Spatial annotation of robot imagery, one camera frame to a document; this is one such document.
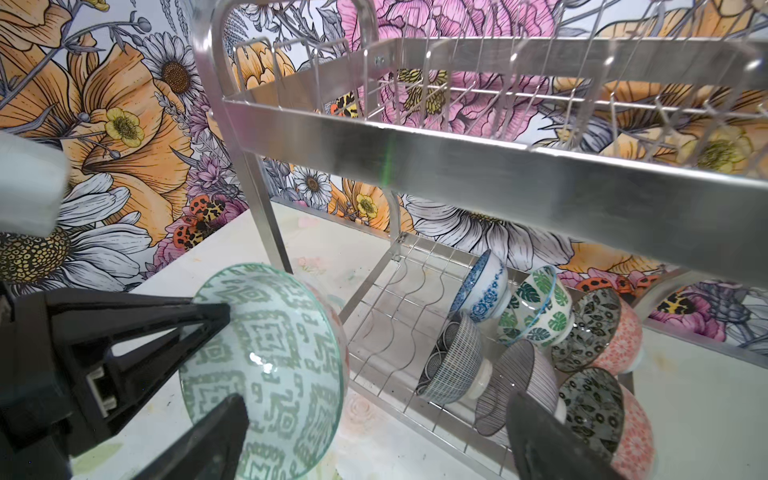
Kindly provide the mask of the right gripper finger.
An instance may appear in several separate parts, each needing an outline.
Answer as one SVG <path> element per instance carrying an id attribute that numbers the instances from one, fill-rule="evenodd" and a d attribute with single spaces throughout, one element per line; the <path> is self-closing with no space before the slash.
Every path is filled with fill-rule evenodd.
<path id="1" fill-rule="evenodd" d="M 506 429 L 520 479 L 622 479 L 526 393 L 510 397 Z"/>

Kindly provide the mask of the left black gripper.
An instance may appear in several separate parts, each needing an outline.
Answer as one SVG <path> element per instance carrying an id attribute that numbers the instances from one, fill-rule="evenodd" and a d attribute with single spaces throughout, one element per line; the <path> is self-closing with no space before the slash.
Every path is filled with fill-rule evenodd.
<path id="1" fill-rule="evenodd" d="M 186 297 L 2 289 L 1 477 L 72 478 L 229 322 L 228 304 Z M 231 394 L 135 479 L 234 479 L 248 425 Z"/>

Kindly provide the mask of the black white floral bowl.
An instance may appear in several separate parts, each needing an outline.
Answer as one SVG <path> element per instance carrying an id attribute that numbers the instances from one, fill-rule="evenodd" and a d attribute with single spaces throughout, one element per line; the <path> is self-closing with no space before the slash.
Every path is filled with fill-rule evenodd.
<path id="1" fill-rule="evenodd" d="M 626 479 L 652 476 L 656 449 L 651 422 L 619 380 L 602 368 L 570 375 L 559 388 L 565 426 Z"/>
<path id="2" fill-rule="evenodd" d="M 642 322 L 635 310 L 613 289 L 599 289 L 578 301 L 574 326 L 551 347 L 551 359 L 564 373 L 597 367 L 616 376 L 637 367 L 642 341 Z"/>

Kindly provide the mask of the pink ribbed glass bowl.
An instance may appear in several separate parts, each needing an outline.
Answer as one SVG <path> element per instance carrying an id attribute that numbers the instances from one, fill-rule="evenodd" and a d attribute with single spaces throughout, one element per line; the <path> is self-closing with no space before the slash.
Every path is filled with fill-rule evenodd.
<path id="1" fill-rule="evenodd" d="M 508 444 L 506 409 L 514 394 L 525 393 L 560 423 L 566 406 L 559 396 L 554 368 L 528 340 L 508 347 L 495 362 L 490 381 L 475 408 L 477 432 L 499 444 Z"/>

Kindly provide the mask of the dark blue floral bowl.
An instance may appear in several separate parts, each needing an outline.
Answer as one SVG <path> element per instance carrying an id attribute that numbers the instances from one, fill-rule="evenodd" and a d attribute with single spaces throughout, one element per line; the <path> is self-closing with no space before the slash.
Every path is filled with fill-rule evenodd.
<path id="1" fill-rule="evenodd" d="M 480 330 L 464 313 L 455 312 L 438 335 L 415 393 L 441 406 L 478 400 L 492 372 L 493 364 L 483 354 Z"/>

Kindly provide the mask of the pale green geometric bowl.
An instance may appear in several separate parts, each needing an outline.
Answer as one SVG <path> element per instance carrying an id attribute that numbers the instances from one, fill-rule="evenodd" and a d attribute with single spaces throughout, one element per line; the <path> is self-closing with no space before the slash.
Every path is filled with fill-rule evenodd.
<path id="1" fill-rule="evenodd" d="M 244 399 L 238 479 L 299 479 L 337 432 L 349 383 L 343 324 L 311 284 L 260 263 L 217 272 L 196 304 L 225 303 L 230 322 L 179 370 L 192 421 L 225 397 Z"/>

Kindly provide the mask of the green leaf pattern bowl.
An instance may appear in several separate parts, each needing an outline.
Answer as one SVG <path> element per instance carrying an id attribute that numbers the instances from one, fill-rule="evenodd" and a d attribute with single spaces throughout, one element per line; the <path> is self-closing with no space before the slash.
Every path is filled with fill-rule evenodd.
<path id="1" fill-rule="evenodd" d="M 574 326 L 574 302 L 552 266 L 526 277 L 513 293 L 498 326 L 504 345 L 528 340 L 540 348 L 563 342 Z"/>

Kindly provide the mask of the blue rose pattern bowl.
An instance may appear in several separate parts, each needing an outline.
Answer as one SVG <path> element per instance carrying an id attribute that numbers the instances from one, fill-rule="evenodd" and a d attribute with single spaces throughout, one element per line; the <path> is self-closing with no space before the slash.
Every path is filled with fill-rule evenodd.
<path id="1" fill-rule="evenodd" d="M 463 280 L 449 315 L 463 312 L 473 322 L 499 319 L 512 297 L 505 263 L 487 249 Z"/>

